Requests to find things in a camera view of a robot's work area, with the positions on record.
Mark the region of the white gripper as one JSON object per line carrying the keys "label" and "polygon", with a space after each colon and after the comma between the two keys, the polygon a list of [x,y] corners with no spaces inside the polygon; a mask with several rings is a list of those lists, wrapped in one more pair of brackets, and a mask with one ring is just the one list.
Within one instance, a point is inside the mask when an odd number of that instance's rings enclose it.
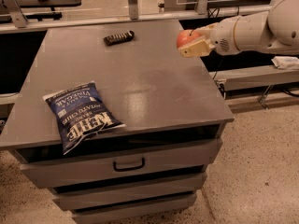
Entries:
{"label": "white gripper", "polygon": [[223,56],[238,54],[240,50],[235,44],[235,26],[239,19],[240,16],[235,16],[196,28],[195,32],[206,39],[194,40],[180,47],[178,52],[185,58],[206,57],[213,49]]}

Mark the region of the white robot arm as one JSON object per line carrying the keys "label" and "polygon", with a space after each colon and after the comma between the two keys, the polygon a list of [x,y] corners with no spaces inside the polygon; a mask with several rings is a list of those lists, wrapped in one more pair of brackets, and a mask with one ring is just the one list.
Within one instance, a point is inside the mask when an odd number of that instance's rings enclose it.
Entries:
{"label": "white robot arm", "polygon": [[183,57],[222,56],[243,51],[274,55],[299,54],[299,0],[277,0],[264,12],[234,16],[192,30],[177,38]]}

